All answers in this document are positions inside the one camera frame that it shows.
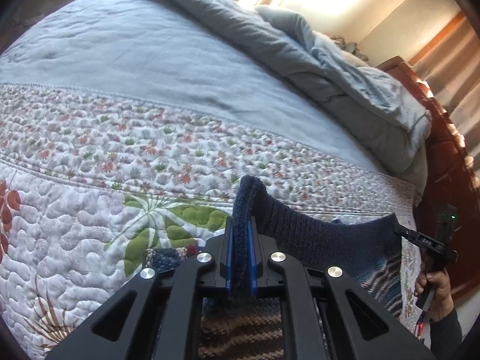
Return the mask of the dark right sleeve forearm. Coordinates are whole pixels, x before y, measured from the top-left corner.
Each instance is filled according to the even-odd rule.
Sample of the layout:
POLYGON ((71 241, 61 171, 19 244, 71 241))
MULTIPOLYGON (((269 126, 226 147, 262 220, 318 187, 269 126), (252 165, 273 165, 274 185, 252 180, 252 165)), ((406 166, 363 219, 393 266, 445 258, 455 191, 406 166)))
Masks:
POLYGON ((430 351, 436 359, 451 359, 462 342, 456 309, 438 322, 430 323, 430 351))

